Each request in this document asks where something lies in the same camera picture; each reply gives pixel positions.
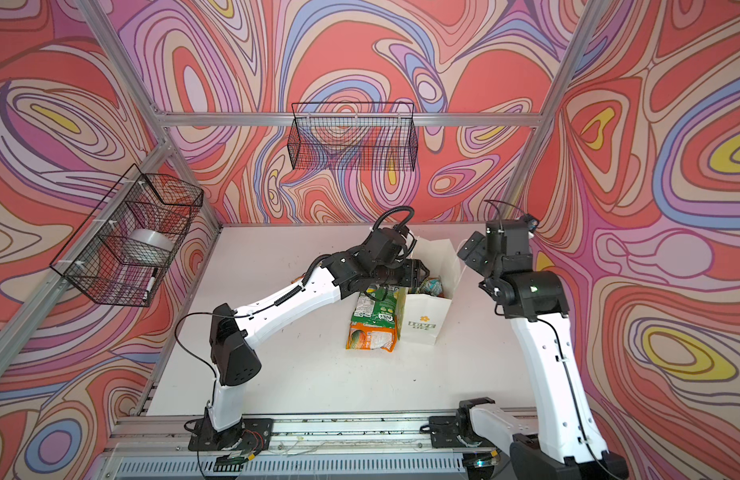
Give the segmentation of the white paper bag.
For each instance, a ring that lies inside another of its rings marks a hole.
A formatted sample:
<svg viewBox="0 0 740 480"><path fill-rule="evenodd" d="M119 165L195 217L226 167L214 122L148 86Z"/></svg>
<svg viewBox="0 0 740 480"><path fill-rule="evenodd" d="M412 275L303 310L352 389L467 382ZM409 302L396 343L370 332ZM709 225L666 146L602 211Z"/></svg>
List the white paper bag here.
<svg viewBox="0 0 740 480"><path fill-rule="evenodd" d="M464 267L450 239L420 239L412 258L421 260L429 273L419 287L400 297L400 340L433 346L444 330Z"/></svg>

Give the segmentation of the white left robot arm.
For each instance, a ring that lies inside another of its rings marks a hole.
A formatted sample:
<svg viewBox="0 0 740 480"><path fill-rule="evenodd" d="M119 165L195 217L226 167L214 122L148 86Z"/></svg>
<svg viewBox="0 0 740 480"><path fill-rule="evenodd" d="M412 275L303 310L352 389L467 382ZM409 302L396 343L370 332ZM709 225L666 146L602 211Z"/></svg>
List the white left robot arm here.
<svg viewBox="0 0 740 480"><path fill-rule="evenodd" d="M429 270L411 257L417 239L408 222L411 206L382 213L363 242L315 258L301 278L270 296L236 309L222 304L210 317L210 359L213 393L202 420L214 433L240 425L243 386L262 369L256 348L271 335L307 314L372 286L386 293L393 287L415 288Z"/></svg>

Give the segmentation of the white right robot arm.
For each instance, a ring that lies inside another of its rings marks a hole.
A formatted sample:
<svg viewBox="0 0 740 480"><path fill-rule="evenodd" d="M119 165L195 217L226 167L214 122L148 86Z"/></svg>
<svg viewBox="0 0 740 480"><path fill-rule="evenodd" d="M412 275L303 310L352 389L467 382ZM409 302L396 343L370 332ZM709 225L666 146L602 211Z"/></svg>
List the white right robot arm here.
<svg viewBox="0 0 740 480"><path fill-rule="evenodd" d="M490 402L462 408L471 431L507 454L519 479L626 479L627 462L608 447L585 393L561 280L534 268L530 240L538 224L527 212L515 219L497 214L458 252L519 341L537 425Z"/></svg>

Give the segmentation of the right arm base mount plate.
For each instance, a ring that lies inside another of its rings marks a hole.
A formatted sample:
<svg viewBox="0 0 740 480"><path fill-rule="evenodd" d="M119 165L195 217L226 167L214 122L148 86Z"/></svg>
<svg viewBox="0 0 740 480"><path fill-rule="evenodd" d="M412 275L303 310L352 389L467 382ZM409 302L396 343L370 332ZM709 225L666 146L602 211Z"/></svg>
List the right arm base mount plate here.
<svg viewBox="0 0 740 480"><path fill-rule="evenodd" d="M482 440L468 435L468 430L462 425L457 415L430 416L419 432L429 435L431 446L435 449L474 449L483 444Z"/></svg>

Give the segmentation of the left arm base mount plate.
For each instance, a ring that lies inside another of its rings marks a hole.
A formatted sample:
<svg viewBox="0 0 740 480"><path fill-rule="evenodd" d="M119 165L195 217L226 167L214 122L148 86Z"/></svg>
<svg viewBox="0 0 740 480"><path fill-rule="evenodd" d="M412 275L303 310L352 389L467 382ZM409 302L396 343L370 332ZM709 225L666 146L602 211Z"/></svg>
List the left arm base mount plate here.
<svg viewBox="0 0 740 480"><path fill-rule="evenodd" d="M188 448L195 452L260 453L269 448L273 426L272 418L261 417L243 418L223 431L216 431L207 416L184 423L184 429L191 434Z"/></svg>

